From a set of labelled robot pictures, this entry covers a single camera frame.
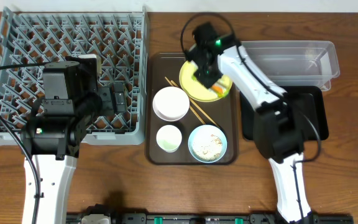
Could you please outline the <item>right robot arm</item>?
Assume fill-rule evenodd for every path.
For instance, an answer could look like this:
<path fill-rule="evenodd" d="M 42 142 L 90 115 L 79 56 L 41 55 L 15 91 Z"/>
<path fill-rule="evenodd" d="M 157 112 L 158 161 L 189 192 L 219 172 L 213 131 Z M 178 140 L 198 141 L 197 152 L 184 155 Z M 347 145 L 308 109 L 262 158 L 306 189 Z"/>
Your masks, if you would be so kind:
<path fill-rule="evenodd" d="M 196 66 L 196 79 L 211 87 L 227 75 L 254 112 L 253 141 L 268 159 L 277 189 L 277 211 L 284 223 L 306 223 L 311 208 L 306 199 L 302 165 L 305 132 L 303 114 L 287 98 L 287 91 L 271 81 L 240 43 L 214 40 L 183 51 Z"/>

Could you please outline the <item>white pink shallow bowl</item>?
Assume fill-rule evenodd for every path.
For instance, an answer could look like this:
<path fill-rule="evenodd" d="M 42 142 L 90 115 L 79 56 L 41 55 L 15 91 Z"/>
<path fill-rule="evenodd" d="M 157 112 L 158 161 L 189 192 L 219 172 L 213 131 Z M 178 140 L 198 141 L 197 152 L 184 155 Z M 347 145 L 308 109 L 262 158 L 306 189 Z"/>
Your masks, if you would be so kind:
<path fill-rule="evenodd" d="M 168 86 L 155 94 L 152 108 L 160 119 L 174 122 L 182 119 L 187 114 L 190 108 L 190 100 L 182 89 Z"/>

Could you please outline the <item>pale green cup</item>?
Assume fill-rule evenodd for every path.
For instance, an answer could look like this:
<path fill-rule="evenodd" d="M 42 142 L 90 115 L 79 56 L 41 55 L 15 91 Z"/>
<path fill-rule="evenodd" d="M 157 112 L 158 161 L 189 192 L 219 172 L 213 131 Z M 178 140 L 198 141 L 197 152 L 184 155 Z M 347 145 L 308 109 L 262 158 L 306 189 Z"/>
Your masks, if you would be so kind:
<path fill-rule="evenodd" d="M 165 152 L 175 152 L 181 144 L 182 134 L 176 126 L 165 125 L 157 131 L 156 141 Z"/>

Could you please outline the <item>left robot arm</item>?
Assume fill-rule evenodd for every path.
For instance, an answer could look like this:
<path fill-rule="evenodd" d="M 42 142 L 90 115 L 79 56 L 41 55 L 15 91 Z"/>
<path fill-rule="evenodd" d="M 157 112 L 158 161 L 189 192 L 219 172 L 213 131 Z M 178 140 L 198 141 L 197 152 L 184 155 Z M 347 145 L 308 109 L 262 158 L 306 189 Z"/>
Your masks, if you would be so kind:
<path fill-rule="evenodd" d="M 109 87 L 100 87 L 96 55 L 50 62 L 42 72 L 45 96 L 32 107 L 21 131 L 25 163 L 23 223 L 65 223 L 80 143 L 99 116 L 116 112 Z"/>

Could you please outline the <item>yellow orange snack wrapper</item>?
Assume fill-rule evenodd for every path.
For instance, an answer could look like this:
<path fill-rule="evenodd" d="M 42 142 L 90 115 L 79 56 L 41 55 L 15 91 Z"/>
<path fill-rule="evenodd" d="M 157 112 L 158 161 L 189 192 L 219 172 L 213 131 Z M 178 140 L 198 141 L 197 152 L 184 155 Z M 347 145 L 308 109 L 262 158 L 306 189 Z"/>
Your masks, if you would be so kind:
<path fill-rule="evenodd" d="M 217 94 L 218 97 L 225 97 L 231 89 L 232 83 L 216 82 L 210 89 Z"/>

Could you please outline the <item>light blue bowl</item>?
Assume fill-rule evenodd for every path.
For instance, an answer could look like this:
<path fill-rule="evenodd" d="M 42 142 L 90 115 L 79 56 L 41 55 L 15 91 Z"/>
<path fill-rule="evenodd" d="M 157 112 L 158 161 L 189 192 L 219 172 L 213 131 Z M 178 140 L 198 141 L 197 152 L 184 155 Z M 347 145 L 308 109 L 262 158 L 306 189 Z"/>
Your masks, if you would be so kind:
<path fill-rule="evenodd" d="M 227 138 L 219 128 L 208 124 L 201 125 L 189 135 L 188 149 L 197 161 L 212 164 L 225 155 Z"/>

